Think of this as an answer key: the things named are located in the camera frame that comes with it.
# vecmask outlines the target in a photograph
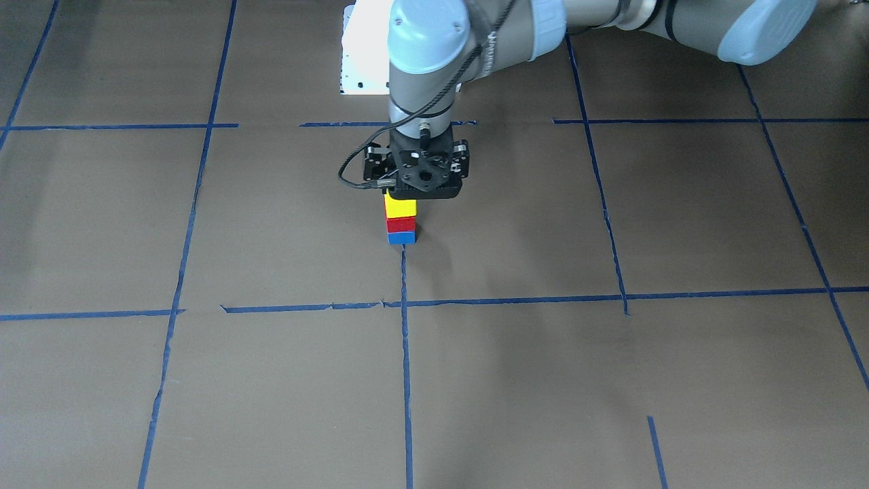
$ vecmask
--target blue tape line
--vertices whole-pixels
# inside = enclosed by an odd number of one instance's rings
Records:
[[[658,430],[654,427],[654,418],[646,416],[646,421],[649,424],[649,436],[652,437],[652,448],[654,449],[655,463],[658,464],[658,478],[660,479],[660,489],[668,489],[667,471],[664,470],[664,459],[660,456],[660,444],[658,443]]]
[[[556,119],[553,124],[584,124],[582,119]],[[757,124],[758,119],[750,118],[693,118],[693,119],[589,119],[589,124]],[[764,119],[767,123],[864,123],[869,118],[777,118]]]
[[[580,119],[552,119],[553,124],[584,124]],[[753,123],[755,119],[589,119],[589,124],[737,124]]]
[[[170,309],[143,311],[37,312],[31,314],[0,314],[0,321],[35,321],[40,319],[129,318],[132,316],[168,316]]]
[[[836,287],[839,292],[869,292],[869,285],[856,287]],[[822,287],[800,289],[761,289],[746,291],[699,291],[699,292],[657,292],[648,294],[626,294],[627,300],[660,300],[671,298],[734,298],[826,294]],[[587,296],[548,296],[525,298],[447,298],[434,300],[409,300],[407,307],[433,307],[436,305],[503,305],[503,304],[559,304],[570,302],[607,302],[621,301],[620,294],[602,294]],[[229,314],[244,314],[253,312],[286,312],[286,311],[326,311],[341,309],[371,309],[377,306],[398,308],[401,301],[392,302],[349,302],[345,304],[306,304],[306,305],[260,305],[252,307],[227,307],[222,305]]]
[[[607,198],[604,196],[603,183],[600,180],[600,170],[597,165],[597,155],[594,153],[594,140],[592,139],[592,128],[588,123],[588,113],[586,112],[586,101],[582,96],[582,85],[580,84],[580,71],[576,65],[576,55],[574,53],[573,43],[570,42],[570,36],[565,36],[567,43],[567,54],[570,56],[570,68],[574,72],[574,84],[576,84],[576,96],[580,101],[580,112],[582,113],[582,125],[586,130],[586,140],[588,141],[588,153],[592,158],[592,167],[594,168],[594,179],[597,180],[598,192],[600,193],[600,207],[603,209],[603,220],[607,224],[607,232],[609,233],[609,245],[613,250],[613,263],[615,263],[615,276],[619,280],[619,292],[621,292],[622,307],[625,310],[625,316],[629,316],[627,310],[627,297],[625,293],[625,281],[621,276],[621,265],[619,264],[619,253],[615,247],[615,235],[613,234],[613,225],[609,219],[609,210],[607,209]]]
[[[805,117],[805,118],[764,118],[766,123],[861,123],[869,122],[867,117]]]
[[[414,489],[414,437],[410,422],[410,343],[408,342],[408,256],[401,246],[401,348],[404,351],[404,470],[407,489]]]
[[[842,316],[842,311],[839,308],[839,302],[836,300],[836,294],[834,293],[833,288],[830,286],[830,281],[827,279],[826,272],[824,271],[824,265],[822,265],[820,262],[820,256],[818,255],[818,251],[815,249],[814,242],[812,241],[812,235],[809,233],[809,228],[806,225],[806,220],[803,218],[803,213],[799,210],[799,205],[797,205],[797,198],[793,195],[793,189],[791,189],[791,184],[787,180],[785,168],[781,164],[781,160],[779,159],[779,153],[775,150],[775,144],[773,144],[773,138],[770,136],[769,130],[766,127],[766,121],[760,114],[760,107],[758,106],[757,100],[754,98],[754,92],[752,91],[751,85],[748,83],[748,77],[746,76],[746,73],[742,69],[741,65],[737,64],[736,68],[740,73],[742,83],[746,86],[748,98],[752,103],[752,107],[754,107],[755,114],[757,114],[758,121],[760,122],[760,127],[763,129],[763,134],[766,138],[766,144],[769,146],[769,151],[773,154],[773,161],[775,162],[775,167],[779,170],[781,183],[785,186],[787,198],[790,199],[791,206],[793,207],[793,212],[797,215],[797,220],[799,220],[799,227],[802,228],[803,236],[806,238],[806,243],[809,246],[809,251],[812,252],[812,258],[814,259],[815,266],[818,267],[818,273],[820,273],[821,280],[823,280],[824,282],[824,288],[827,294],[830,296],[830,303],[833,305],[833,310],[836,312],[836,318],[839,319],[839,326],[841,326],[842,332],[845,334],[845,339],[848,342],[848,346],[851,348],[851,354],[854,356],[854,362],[857,363],[857,369],[860,372],[860,376],[863,378],[863,384],[866,386],[867,391],[869,391],[869,375],[866,374],[866,367],[863,365],[863,359],[860,357],[860,353],[857,350],[857,345],[854,343],[854,339],[851,336],[851,330],[848,329],[848,324],[845,322],[845,317]]]
[[[299,127],[382,127],[386,121],[343,121],[343,122],[311,122],[299,124]],[[453,121],[452,125],[477,125],[477,121]]]
[[[538,298],[454,298],[443,300],[412,300],[409,307],[430,307],[433,305],[501,305],[501,304],[558,304],[562,302],[603,302],[622,300],[621,295],[597,295],[597,296],[563,296],[563,297],[538,297]]]
[[[787,296],[803,294],[823,294],[826,289],[821,287],[805,289],[768,289],[755,291],[705,291],[705,292],[664,292],[651,294],[627,294],[630,300],[649,300],[663,298],[722,298],[722,297],[758,297]]]
[[[221,305],[227,314],[248,314],[252,312],[295,312],[295,311],[326,311],[343,309],[372,309],[377,306],[386,307],[383,302],[348,302],[345,304],[304,304],[304,305],[260,305],[253,307],[227,307]]]
[[[196,174],[196,187],[193,190],[193,203],[190,205],[190,215],[187,221],[187,233],[184,237],[184,247],[181,254],[181,263],[178,267],[178,284],[175,288],[175,296],[172,298],[172,311],[169,314],[169,326],[166,331],[166,343],[163,346],[163,367],[160,373],[160,388],[157,390],[157,395],[154,397],[154,405],[151,409],[151,421],[148,425],[148,438],[145,442],[145,452],[142,456],[142,469],[139,472],[138,489],[145,488],[145,481],[148,478],[148,467],[151,461],[151,450],[154,447],[154,437],[156,434],[157,420],[160,417],[160,404],[163,401],[163,387],[166,384],[166,371],[169,368],[169,354],[171,353],[170,343],[172,336],[175,334],[175,324],[178,317],[178,306],[181,302],[181,290],[184,285],[184,272],[187,269],[187,258],[190,252],[190,241],[193,238],[193,225],[196,221],[196,204],[199,200],[199,190],[202,187],[202,174],[205,171],[205,163],[208,160],[209,146],[211,144],[211,132],[213,130],[215,115],[217,113],[217,101],[220,98],[220,88],[223,80],[223,70],[226,67],[226,57],[229,52],[229,39],[232,36],[232,25],[235,21],[235,7],[237,0],[232,0],[232,7],[229,10],[229,22],[226,27],[226,37],[223,39],[223,52],[220,59],[220,67],[217,69],[217,81],[215,82],[214,96],[211,99],[211,112],[209,114],[209,124],[205,130],[205,141],[202,143],[202,157],[199,160],[199,171]]]
[[[212,124],[215,129],[235,129],[239,124]],[[207,129],[208,124],[102,124],[102,125],[13,125],[10,131],[122,131],[131,129]]]
[[[869,286],[865,287],[833,287],[833,292],[848,293],[848,292],[869,292]]]
[[[6,126],[3,128],[3,134],[0,134],[0,150],[2,150],[3,145],[6,144],[6,137],[9,136],[10,127],[12,126],[12,123],[15,122],[15,115],[18,113],[18,108],[21,107],[21,101],[24,98],[24,92],[27,90],[27,84],[30,82],[30,77],[33,76],[33,70],[36,69],[36,62],[39,61],[39,55],[43,52],[45,40],[48,39],[51,25],[54,23],[54,17],[57,14],[58,4],[60,4],[60,0],[55,0],[51,5],[51,13],[49,14],[49,20],[45,23],[43,36],[39,38],[39,44],[36,46],[36,51],[33,53],[33,58],[30,60],[30,66],[27,68],[27,74],[24,75],[24,80],[21,82],[21,88],[18,89],[18,95],[15,97],[15,103],[12,105],[12,111],[9,113],[9,118],[6,119]]]

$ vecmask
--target toy block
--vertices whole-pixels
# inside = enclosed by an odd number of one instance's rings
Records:
[[[416,215],[415,200],[396,200],[387,191],[383,194],[383,206],[387,218],[409,218]]]
[[[414,231],[389,232],[387,240],[390,245],[412,245],[416,243],[416,233]]]
[[[387,218],[386,232],[416,232],[416,217],[409,218]]]

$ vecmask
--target cable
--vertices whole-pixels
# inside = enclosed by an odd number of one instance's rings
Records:
[[[507,17],[510,15],[510,11],[513,9],[513,5],[515,3],[516,3],[516,0],[510,0],[507,3],[507,7],[504,8],[504,11],[498,17],[497,22],[494,23],[492,32],[498,32],[498,30],[501,29],[501,26],[504,25],[504,23],[507,21]],[[461,80],[462,75],[465,74],[465,71],[467,71],[468,68],[470,68],[471,64],[474,62],[474,60],[481,53],[482,53],[482,46],[480,44],[477,44],[471,50],[471,52],[468,53],[468,57],[465,58],[465,61],[461,64],[461,67],[459,68],[459,70],[455,72],[455,75],[449,80],[449,82],[443,87],[443,89],[441,89],[441,91],[439,91],[438,94],[435,95],[434,98],[431,99],[431,101],[428,104],[425,104],[424,106],[422,106],[422,108],[420,108],[419,110],[417,110],[413,114],[410,114],[409,116],[403,118],[402,120],[400,120],[398,122],[393,122],[392,124],[384,125],[383,127],[379,128],[377,131],[375,131],[371,136],[369,136],[368,139],[366,139],[364,143],[357,146],[356,149],[353,150],[353,152],[350,153],[346,159],[344,159],[344,163],[341,165],[341,168],[338,169],[338,178],[346,186],[354,188],[354,189],[359,189],[359,190],[377,189],[377,188],[391,186],[391,185],[389,185],[389,183],[390,183],[389,181],[381,180],[380,178],[378,178],[377,180],[375,180],[373,182],[366,182],[364,184],[358,184],[356,182],[351,182],[350,180],[347,180],[344,177],[344,171],[347,169],[350,162],[353,161],[353,158],[355,158],[356,155],[358,155],[365,148],[367,148],[369,144],[373,143],[374,140],[377,139],[378,136],[380,136],[381,134],[383,134],[386,131],[391,131],[391,130],[395,129],[396,127],[407,124],[408,122],[416,119],[420,115],[426,113],[432,107],[436,106],[451,90],[455,89],[455,86],[456,86],[456,84],[459,83],[459,80]]]

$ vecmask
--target red block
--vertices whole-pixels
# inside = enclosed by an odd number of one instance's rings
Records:
[[[416,218],[388,218],[386,220],[386,232],[416,231]]]

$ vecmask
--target robotic arm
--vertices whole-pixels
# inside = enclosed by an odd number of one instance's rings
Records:
[[[395,0],[389,18],[389,119],[344,162],[354,188],[396,199],[453,198],[468,176],[468,142],[450,125],[458,83],[554,50],[566,32],[645,30],[745,65],[797,36],[817,0]],[[374,143],[389,132],[389,147]],[[364,152],[365,183],[346,180]]]

